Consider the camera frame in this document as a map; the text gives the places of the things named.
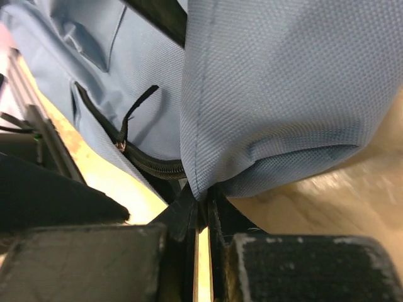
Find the aluminium rail frame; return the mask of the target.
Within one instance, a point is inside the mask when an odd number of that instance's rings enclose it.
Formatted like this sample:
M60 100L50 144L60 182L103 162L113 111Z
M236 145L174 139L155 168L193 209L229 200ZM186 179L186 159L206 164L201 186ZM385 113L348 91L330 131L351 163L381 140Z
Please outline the aluminium rail frame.
M19 157L85 184L69 151L42 106L28 76L18 64L17 49L8 51L8 67L1 72L1 96L12 97L11 110L1 110L1 152Z

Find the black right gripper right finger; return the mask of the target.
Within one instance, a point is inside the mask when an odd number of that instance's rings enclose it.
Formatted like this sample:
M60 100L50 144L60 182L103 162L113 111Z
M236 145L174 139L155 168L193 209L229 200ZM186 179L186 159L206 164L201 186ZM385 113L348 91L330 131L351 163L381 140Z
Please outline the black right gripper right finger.
M206 200L214 301L401 301L386 251L360 236L274 235L219 191Z

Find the blue fabric backpack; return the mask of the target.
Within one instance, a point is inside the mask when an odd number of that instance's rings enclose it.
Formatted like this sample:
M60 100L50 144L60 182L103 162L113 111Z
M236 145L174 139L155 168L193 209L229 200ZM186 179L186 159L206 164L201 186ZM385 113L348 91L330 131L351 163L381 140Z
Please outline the blue fabric backpack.
M402 84L401 1L2 1L1 21L85 142L163 198L334 167Z

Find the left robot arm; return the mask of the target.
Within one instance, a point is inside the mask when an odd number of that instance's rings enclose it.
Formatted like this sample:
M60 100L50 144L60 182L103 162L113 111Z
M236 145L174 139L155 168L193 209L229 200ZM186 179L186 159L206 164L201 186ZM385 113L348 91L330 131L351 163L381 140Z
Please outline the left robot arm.
M121 223L130 214L105 193L1 155L1 234L29 228Z

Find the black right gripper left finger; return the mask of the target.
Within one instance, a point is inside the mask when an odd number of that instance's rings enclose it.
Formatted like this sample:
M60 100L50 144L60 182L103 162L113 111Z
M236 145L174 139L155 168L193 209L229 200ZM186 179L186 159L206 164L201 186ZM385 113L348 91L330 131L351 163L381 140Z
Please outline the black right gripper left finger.
M196 301L197 220L185 186L146 225L30 230L1 266L1 300Z

